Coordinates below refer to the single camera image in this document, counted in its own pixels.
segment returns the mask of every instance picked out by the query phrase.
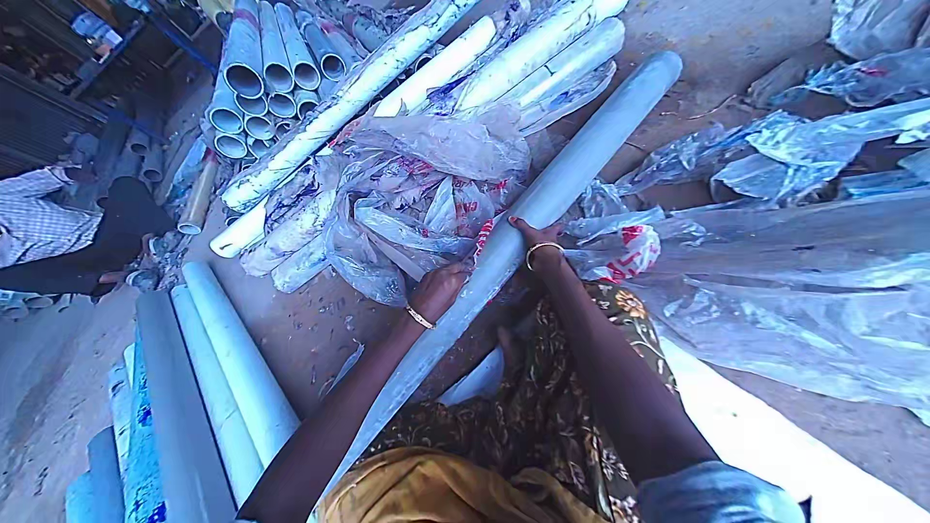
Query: person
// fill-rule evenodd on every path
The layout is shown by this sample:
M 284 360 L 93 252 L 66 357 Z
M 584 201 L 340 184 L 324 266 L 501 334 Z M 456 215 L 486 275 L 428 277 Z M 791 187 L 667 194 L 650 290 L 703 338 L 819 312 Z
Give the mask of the person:
M 99 200 L 102 213 L 45 199 L 71 183 L 58 166 L 0 181 L 0 288 L 99 297 L 124 281 L 151 287 L 154 271 L 124 269 L 174 222 L 145 184 L 116 178 Z
M 514 364 L 497 396 L 401 408 L 320 500 L 318 518 L 804 521 L 784 490 L 722 463 L 691 423 L 643 304 L 619 286 L 583 284 L 555 242 L 557 229 L 510 223 L 548 295 L 532 342 L 505 356 Z M 379 391 L 466 278 L 460 264 L 426 274 L 410 297 L 413 312 L 365 350 L 287 441 L 240 518 L 307 519 Z

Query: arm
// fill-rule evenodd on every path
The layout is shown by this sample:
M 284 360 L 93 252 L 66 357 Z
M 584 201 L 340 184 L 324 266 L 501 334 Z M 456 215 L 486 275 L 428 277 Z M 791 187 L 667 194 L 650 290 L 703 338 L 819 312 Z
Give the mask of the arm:
M 554 241 L 556 228 L 538 231 L 511 218 L 528 246 Z M 719 460 L 656 373 L 618 336 L 556 248 L 533 253 L 601 422 L 620 459 L 639 484 L 693 464 Z
M 410 297 L 410 306 L 435 323 L 455 301 L 466 277 L 458 263 L 426 274 Z M 306 521 L 368 409 L 423 330 L 404 312 L 387 338 L 362 353 L 274 457 L 240 508 L 240 518 L 261 523 Z
M 73 183 L 60 167 L 40 168 L 0 181 L 0 193 L 37 198 Z

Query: dark pants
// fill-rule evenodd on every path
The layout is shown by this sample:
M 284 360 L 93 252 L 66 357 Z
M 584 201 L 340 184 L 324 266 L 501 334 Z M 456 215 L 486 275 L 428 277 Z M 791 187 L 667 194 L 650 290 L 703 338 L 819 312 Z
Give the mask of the dark pants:
M 90 245 L 0 269 L 0 288 L 39 294 L 106 294 L 115 284 L 101 284 L 101 275 L 122 271 L 135 260 L 146 234 L 163 235 L 175 227 L 155 205 L 145 184 L 135 178 L 114 180 L 101 206 L 103 218 Z

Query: sleeve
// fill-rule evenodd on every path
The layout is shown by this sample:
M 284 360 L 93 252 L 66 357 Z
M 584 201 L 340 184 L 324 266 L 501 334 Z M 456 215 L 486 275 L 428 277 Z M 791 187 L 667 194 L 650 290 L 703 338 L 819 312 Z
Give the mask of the sleeve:
M 0 194 L 23 198 L 38 198 L 72 183 L 59 167 L 40 168 L 0 180 Z
M 804 523 L 788 492 L 723 462 L 647 480 L 637 502 L 649 523 Z

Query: yellow cloth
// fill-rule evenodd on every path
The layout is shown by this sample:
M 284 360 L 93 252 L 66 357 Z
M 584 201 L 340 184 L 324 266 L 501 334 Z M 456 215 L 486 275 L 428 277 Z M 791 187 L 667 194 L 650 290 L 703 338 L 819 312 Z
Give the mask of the yellow cloth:
M 369 458 L 343 476 L 319 508 L 325 523 L 604 523 L 540 469 L 524 469 L 508 482 L 467 460 L 422 447 Z

